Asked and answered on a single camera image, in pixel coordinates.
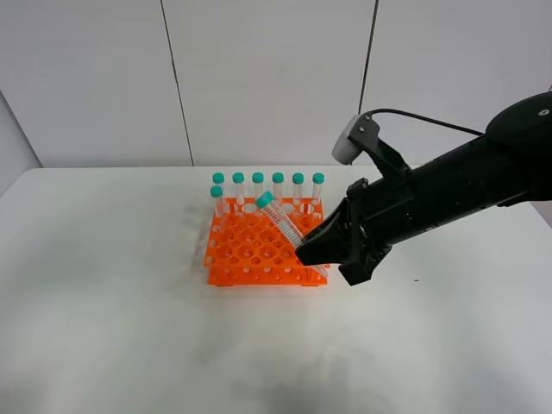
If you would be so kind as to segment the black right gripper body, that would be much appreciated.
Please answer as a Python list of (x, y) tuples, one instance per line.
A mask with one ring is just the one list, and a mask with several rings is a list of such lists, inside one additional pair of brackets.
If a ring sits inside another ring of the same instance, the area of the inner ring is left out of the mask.
[(396, 178), (386, 173), (372, 184), (359, 179), (348, 188), (344, 213), (346, 270), (373, 270), (385, 259), (396, 240), (411, 231), (408, 203), (415, 196), (411, 170), (401, 171)]

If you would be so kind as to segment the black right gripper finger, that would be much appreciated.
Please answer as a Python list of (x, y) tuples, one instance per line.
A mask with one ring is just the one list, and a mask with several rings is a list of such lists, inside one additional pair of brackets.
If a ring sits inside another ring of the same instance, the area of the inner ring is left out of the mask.
[(350, 202), (344, 198), (304, 237), (298, 247), (298, 259), (304, 265), (341, 264), (348, 257), (351, 237)]
[(373, 271), (379, 263), (380, 259), (371, 255), (365, 258), (354, 256), (347, 258), (338, 270), (349, 285), (359, 285), (372, 278)]

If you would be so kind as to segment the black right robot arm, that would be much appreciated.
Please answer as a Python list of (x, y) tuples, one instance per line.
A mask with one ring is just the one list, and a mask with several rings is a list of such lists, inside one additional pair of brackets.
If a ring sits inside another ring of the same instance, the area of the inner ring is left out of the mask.
[(548, 92), (513, 104), (484, 133), (417, 168), (380, 139), (373, 116), (354, 116), (332, 155), (348, 164), (365, 153), (382, 177), (355, 181), (304, 238), (296, 256), (306, 266), (336, 264), (358, 285), (400, 242), (493, 206), (551, 199)]

